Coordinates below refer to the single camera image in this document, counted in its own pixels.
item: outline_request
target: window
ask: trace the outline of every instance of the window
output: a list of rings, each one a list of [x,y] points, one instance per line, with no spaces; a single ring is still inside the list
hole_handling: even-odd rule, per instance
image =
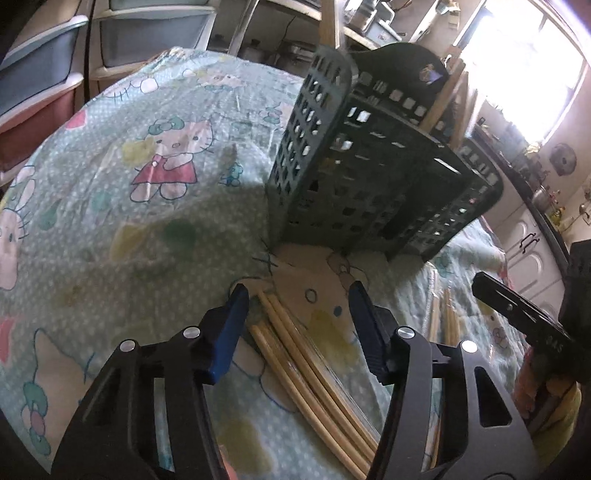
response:
[[[462,59],[475,86],[529,142],[554,128],[584,68],[577,47],[528,0],[488,0]]]

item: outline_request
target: black handle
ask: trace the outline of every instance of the black handle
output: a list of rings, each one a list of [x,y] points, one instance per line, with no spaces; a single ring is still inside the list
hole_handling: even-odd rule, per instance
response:
[[[527,247],[529,247],[531,244],[536,244],[540,241],[539,238],[534,238],[533,240],[530,241],[530,243],[528,243],[525,247],[523,247],[523,251],[521,252],[522,254],[525,254],[525,249]]]
[[[519,242],[519,248],[523,248],[523,242],[525,242],[529,237],[534,236],[535,237],[535,232],[532,233],[528,233],[526,236],[524,236],[521,239],[521,242]]]

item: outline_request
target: countertop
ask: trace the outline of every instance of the countertop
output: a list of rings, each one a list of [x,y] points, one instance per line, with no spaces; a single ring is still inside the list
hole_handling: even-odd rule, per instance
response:
[[[534,192],[531,190],[530,185],[525,179],[519,175],[510,165],[509,162],[500,155],[498,150],[492,145],[489,138],[482,131],[482,128],[476,126],[472,132],[472,139],[481,149],[488,155],[488,157],[499,167],[499,169],[507,176],[511,181],[519,196],[524,201],[526,207],[534,217],[540,232],[548,242],[548,246],[554,255],[554,260],[558,265],[560,274],[563,280],[566,278],[567,269],[569,266],[569,251],[566,248],[566,244],[562,239],[562,236],[556,231],[554,226],[550,223],[550,220],[546,215],[541,213],[532,203],[531,198]]]

